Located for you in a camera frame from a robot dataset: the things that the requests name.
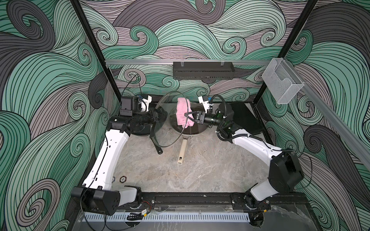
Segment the pink cloth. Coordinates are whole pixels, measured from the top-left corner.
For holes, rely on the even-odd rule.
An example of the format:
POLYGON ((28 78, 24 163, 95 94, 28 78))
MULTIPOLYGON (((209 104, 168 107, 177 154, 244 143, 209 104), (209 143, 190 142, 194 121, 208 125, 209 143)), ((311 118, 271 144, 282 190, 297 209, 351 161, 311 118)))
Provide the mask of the pink cloth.
POLYGON ((188 128, 194 126, 194 122, 192 121, 186 121, 186 115, 184 115, 187 112, 191 112, 191 103, 189 99, 186 99, 184 97, 180 97, 177 99, 177 106, 176 106, 176 121, 177 125, 181 126, 182 128, 188 128))

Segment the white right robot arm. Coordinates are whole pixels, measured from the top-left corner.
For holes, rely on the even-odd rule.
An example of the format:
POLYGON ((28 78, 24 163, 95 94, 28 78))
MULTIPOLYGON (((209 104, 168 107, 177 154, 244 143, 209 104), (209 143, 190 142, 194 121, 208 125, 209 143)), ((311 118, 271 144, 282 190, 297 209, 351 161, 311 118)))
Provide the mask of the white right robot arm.
POLYGON ((222 96, 199 97, 203 111, 193 111, 189 99, 179 98, 176 106, 178 125, 185 129, 195 124, 216 126, 219 140, 244 148, 268 166, 268 178, 245 193, 244 201, 248 208, 258 207, 266 198, 276 194, 292 192, 304 179, 296 152, 268 144, 248 132, 245 126, 254 121, 255 117, 244 103, 228 104, 222 100, 218 109, 213 111, 215 98, 222 99, 222 96))

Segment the glass pot lid black knob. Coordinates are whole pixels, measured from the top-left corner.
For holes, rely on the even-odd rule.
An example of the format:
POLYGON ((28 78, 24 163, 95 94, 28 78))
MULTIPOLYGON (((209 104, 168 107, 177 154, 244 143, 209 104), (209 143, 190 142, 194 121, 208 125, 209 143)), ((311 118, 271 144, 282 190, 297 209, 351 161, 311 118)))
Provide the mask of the glass pot lid black knob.
MULTIPOLYGON (((192 111, 203 111, 204 112, 204 108, 201 104, 191 103, 190 106, 191 106, 192 111)), ((171 128, 175 130, 176 132, 180 133, 183 130, 183 128, 182 126, 177 125, 176 107, 171 110, 169 119, 170 119, 171 128)), ((187 127, 183 131, 182 134, 183 135, 198 135, 204 132, 207 128, 208 128, 207 125, 195 123, 192 127, 187 127)))

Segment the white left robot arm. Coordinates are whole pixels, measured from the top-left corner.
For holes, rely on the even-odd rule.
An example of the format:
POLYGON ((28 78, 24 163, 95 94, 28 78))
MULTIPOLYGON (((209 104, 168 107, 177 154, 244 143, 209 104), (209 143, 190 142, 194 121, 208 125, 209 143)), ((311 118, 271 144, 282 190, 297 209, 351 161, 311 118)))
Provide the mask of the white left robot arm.
POLYGON ((167 118, 162 108, 151 108, 151 97, 122 97, 119 115, 108 122, 101 151, 82 186, 74 187, 71 197, 80 205, 82 212, 107 216, 113 215, 124 205, 139 207, 142 204, 140 187, 125 186, 112 190, 112 180, 119 156, 133 133, 158 125, 167 118))

